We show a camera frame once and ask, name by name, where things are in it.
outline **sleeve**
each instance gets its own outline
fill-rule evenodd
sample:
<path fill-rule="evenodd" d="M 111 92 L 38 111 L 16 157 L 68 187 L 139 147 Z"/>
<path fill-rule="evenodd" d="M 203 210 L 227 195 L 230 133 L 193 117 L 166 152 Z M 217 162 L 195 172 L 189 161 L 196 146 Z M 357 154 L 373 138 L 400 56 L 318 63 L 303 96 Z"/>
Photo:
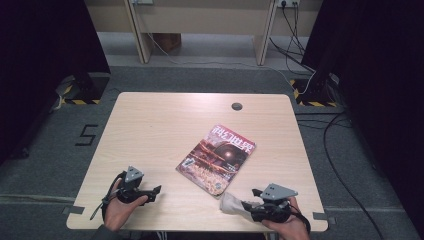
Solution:
<path fill-rule="evenodd" d="M 121 235 L 109 230 L 105 225 L 101 225 L 96 233 L 91 237 L 91 240 L 122 240 Z"/>

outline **yellow black tape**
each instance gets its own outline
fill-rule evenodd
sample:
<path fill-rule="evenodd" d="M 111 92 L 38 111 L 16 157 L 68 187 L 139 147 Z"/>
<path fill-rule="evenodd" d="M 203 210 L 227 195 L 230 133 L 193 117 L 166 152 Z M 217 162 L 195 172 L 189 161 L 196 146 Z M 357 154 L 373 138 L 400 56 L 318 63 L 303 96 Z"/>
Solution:
<path fill-rule="evenodd" d="M 301 106 L 313 106 L 313 107 L 336 107 L 335 102 L 331 101 L 305 101 L 302 98 L 302 94 L 299 94 L 299 90 L 296 88 L 296 80 L 290 80 L 290 84 L 293 87 L 294 98 L 296 99 L 296 103 Z"/>
<path fill-rule="evenodd" d="M 86 104 L 99 104 L 100 100 L 80 100 L 80 99 L 63 99 L 62 104 L 75 104 L 75 105 L 86 105 Z"/>
<path fill-rule="evenodd" d="M 67 98 L 67 95 L 72 95 L 71 91 L 73 90 L 73 85 L 69 85 L 63 95 L 64 98 L 62 99 L 62 104 L 75 104 L 75 105 L 87 105 L 87 104 L 99 104 L 100 103 L 100 99 L 72 99 L 72 98 Z"/>

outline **magazine cover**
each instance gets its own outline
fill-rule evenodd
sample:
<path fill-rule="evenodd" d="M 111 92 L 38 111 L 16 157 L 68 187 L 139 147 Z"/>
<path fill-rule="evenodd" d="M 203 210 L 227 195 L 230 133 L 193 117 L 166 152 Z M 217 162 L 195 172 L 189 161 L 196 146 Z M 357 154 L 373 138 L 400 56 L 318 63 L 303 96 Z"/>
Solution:
<path fill-rule="evenodd" d="M 176 167 L 211 195 L 220 196 L 252 154 L 256 145 L 234 131 L 216 125 Z"/>

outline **gray carpet floor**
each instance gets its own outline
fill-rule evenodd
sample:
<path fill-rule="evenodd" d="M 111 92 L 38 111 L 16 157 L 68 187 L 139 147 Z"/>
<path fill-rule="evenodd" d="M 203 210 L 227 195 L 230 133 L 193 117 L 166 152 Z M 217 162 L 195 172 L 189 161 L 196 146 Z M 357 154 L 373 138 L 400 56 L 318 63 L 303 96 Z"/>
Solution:
<path fill-rule="evenodd" d="M 69 230 L 64 213 L 79 191 L 108 117 L 121 92 L 223 92 L 287 94 L 329 219 L 329 229 L 312 239 L 378 239 L 358 203 L 341 184 L 327 159 L 324 130 L 338 107 L 296 104 L 290 85 L 273 70 L 219 68 L 112 67 L 98 105 L 62 105 L 51 113 L 29 146 L 27 159 L 0 166 L 0 239 L 89 239 L 93 231 Z M 385 239 L 419 239 L 390 183 L 373 168 L 351 121 L 342 114 L 326 144 L 334 167 L 349 191 L 367 209 Z M 81 138 L 95 135 L 88 146 Z"/>

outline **hand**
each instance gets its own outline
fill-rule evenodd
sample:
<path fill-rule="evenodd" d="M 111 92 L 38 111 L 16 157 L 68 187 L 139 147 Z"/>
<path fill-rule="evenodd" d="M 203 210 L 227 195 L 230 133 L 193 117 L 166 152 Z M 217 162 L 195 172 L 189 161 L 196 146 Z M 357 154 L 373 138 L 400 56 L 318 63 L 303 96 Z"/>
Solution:
<path fill-rule="evenodd" d="M 292 212 L 298 212 L 296 209 L 299 209 L 295 197 L 289 198 L 290 205 L 295 208 L 292 208 Z M 280 240 L 309 240 L 309 235 L 306 230 L 305 224 L 297 218 L 296 216 L 290 215 L 284 223 L 275 223 L 269 220 L 263 220 L 262 224 L 276 232 L 280 235 Z"/>
<path fill-rule="evenodd" d="M 113 185 L 112 192 L 115 192 L 122 181 L 121 178 L 116 180 Z M 109 206 L 106 209 L 105 216 L 105 227 L 111 231 L 117 232 L 125 224 L 130 217 L 131 213 L 141 204 L 145 203 L 148 199 L 147 196 L 141 196 L 132 203 L 123 203 L 119 201 L 115 196 L 111 196 L 112 200 L 109 202 Z"/>

